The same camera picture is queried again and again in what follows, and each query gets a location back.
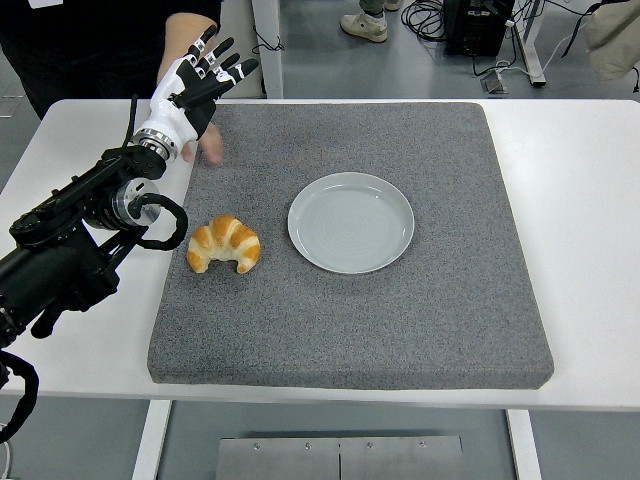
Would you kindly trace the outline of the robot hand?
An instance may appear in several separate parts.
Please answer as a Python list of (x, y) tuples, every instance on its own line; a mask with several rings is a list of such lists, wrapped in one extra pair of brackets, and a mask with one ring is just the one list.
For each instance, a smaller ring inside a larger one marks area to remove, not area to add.
[(215, 26), (209, 27), (171, 64), (151, 98), (150, 116), (131, 138), (132, 144), (153, 149), (167, 161), (175, 158), (185, 144), (201, 138), (216, 102), (258, 68), (257, 59), (242, 61), (237, 53), (221, 58), (234, 44), (231, 37), (207, 50), (216, 33)]

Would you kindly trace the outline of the person's hand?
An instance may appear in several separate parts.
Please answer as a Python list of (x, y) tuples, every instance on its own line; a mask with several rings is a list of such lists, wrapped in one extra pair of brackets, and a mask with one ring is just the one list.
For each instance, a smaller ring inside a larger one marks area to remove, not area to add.
[(205, 159), (213, 165), (223, 161), (224, 144), (216, 125), (209, 122), (205, 131), (197, 141), (188, 142), (182, 149), (181, 156), (185, 162), (193, 163), (196, 153), (201, 151)]

